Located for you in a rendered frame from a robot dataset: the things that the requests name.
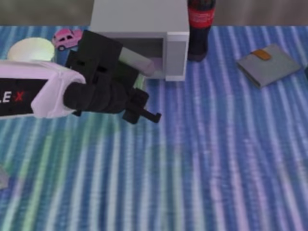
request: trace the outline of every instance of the gray wall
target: gray wall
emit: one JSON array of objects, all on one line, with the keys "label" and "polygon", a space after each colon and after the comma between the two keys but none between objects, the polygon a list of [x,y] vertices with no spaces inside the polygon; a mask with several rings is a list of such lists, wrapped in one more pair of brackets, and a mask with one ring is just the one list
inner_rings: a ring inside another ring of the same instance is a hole
[{"label": "gray wall", "polygon": [[[93,0],[0,0],[0,25],[88,25]],[[308,0],[217,0],[216,25],[308,25]]]}]

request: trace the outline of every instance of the soda bottle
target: soda bottle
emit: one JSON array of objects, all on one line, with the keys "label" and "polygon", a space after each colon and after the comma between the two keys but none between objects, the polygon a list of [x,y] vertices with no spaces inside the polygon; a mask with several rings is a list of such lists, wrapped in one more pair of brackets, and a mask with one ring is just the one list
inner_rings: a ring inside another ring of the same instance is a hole
[{"label": "soda bottle", "polygon": [[208,50],[208,33],[211,29],[216,0],[188,0],[190,37],[189,61],[202,61]]}]

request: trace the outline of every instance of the toy car wheel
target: toy car wheel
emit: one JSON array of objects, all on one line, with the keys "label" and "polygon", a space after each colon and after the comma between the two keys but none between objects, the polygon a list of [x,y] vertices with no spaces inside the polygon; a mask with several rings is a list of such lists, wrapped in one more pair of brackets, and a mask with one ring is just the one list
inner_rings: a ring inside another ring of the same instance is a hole
[{"label": "toy car wheel", "polygon": [[65,46],[60,46],[60,47],[58,47],[58,50],[59,50],[59,51],[64,51],[64,50],[65,50]]}]

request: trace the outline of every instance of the pink toy car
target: pink toy car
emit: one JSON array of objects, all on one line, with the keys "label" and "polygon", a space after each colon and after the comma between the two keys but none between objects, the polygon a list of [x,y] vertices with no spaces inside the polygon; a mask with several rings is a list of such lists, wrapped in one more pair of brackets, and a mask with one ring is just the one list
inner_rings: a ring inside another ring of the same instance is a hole
[{"label": "pink toy car", "polygon": [[82,31],[80,29],[71,30],[63,28],[54,34],[51,41],[56,49],[64,51],[65,49],[77,46],[81,37]]}]

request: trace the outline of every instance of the red letter x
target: red letter x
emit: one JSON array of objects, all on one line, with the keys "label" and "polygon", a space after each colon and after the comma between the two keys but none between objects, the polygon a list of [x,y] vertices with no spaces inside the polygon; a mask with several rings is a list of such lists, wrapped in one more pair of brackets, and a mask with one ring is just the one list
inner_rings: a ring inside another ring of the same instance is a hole
[{"label": "red letter x", "polygon": [[18,101],[22,101],[23,100],[23,95],[24,95],[24,92],[18,92],[17,93],[17,96],[15,97],[15,102],[18,102]]}]

